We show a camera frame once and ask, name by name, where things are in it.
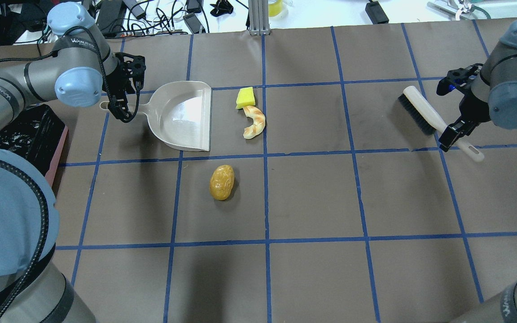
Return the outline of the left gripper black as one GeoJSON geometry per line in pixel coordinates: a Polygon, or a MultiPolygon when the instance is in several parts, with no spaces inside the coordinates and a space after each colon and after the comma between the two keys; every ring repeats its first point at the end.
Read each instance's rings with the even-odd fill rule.
{"type": "Polygon", "coordinates": [[[123,123],[135,119],[135,113],[129,110],[127,94],[141,94],[146,72],[146,58],[124,52],[115,52],[109,62],[113,62],[113,71],[107,72],[104,90],[109,98],[107,108],[111,114],[123,123]]]}

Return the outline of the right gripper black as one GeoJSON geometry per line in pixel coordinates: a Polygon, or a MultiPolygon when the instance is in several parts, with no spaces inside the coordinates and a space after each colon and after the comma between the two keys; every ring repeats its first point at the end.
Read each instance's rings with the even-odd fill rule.
{"type": "Polygon", "coordinates": [[[447,153],[459,139],[472,134],[481,123],[490,122],[488,96],[490,82],[483,75],[482,63],[474,63],[465,68],[447,72],[436,88],[438,96],[445,96],[457,90],[462,94],[458,104],[460,116],[450,123],[439,137],[439,148],[447,153]]]}

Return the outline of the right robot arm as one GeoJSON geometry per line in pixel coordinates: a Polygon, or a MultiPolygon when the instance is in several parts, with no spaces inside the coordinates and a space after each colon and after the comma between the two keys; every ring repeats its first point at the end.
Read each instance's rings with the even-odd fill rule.
{"type": "MultiPolygon", "coordinates": [[[[438,84],[443,96],[458,89],[464,97],[460,117],[445,127],[439,147],[448,151],[483,122],[517,130],[517,20],[501,36],[481,67],[458,76],[448,74],[438,84]]],[[[454,319],[456,323],[517,323],[517,281],[478,307],[454,319]]]]}

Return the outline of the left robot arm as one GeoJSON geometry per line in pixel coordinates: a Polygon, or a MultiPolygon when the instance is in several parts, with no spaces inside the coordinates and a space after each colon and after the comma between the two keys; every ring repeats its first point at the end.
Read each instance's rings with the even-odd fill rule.
{"type": "MultiPolygon", "coordinates": [[[[111,114],[131,122],[137,113],[127,94],[140,93],[145,59],[113,53],[82,4],[54,6],[47,23],[58,37],[49,54],[0,68],[0,131],[33,105],[59,100],[88,108],[103,93],[111,114]]],[[[97,321],[52,262],[60,222],[55,201],[40,170],[0,148],[0,323],[97,321]]]]}

